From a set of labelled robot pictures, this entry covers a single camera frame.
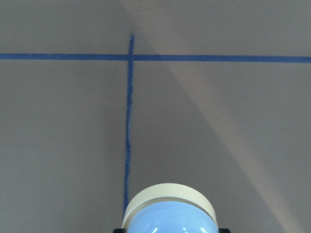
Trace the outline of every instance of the white and blue round object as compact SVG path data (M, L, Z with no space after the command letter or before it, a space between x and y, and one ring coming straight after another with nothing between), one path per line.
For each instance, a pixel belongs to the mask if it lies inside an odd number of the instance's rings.
M163 183L138 193L126 209L126 233L218 233L215 212L198 191Z

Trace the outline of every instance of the horizontal blue line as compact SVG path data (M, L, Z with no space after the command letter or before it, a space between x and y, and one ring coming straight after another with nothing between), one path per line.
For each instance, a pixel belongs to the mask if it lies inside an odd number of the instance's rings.
M311 63L311 57L237 55L134 55L135 61Z
M0 53L0 60L128 61L127 54ZM134 61L311 63L311 57L136 54Z
M0 53L0 60L94 60L127 61L128 55L120 54L61 54L61 53Z

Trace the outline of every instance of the vertical blue line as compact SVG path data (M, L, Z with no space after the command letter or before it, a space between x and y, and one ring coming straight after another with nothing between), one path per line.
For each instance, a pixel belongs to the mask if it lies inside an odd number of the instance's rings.
M134 36L131 34L130 45L128 49L127 63L127 103L126 103L126 129L125 129L125 173L124 173L124 207L125 213L128 205L128 181L131 162L131 112L132 112L132 95L133 95L133 61L134 61Z

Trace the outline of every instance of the blue tape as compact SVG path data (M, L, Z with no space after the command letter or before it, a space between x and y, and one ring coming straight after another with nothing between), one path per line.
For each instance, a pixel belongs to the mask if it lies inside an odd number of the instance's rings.
M134 55L135 61L311 63L311 57L238 55Z
M126 104L126 130L125 130L125 172L124 172L124 208L123 213L128 205L128 181L131 162L131 113L132 113L132 96L133 96L133 71L134 71L134 36L131 35L130 46L128 50L127 63L127 104Z
M61 53L0 53L0 60L94 60L127 61L128 55L120 54L61 54Z

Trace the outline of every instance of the gray surface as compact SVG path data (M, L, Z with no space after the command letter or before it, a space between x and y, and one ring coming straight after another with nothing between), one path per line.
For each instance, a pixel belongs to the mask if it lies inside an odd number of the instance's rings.
M0 52L310 56L310 1L2 1ZM0 61L0 232L122 220L126 62ZM311 228L309 64L135 62L130 197L198 189L232 232Z

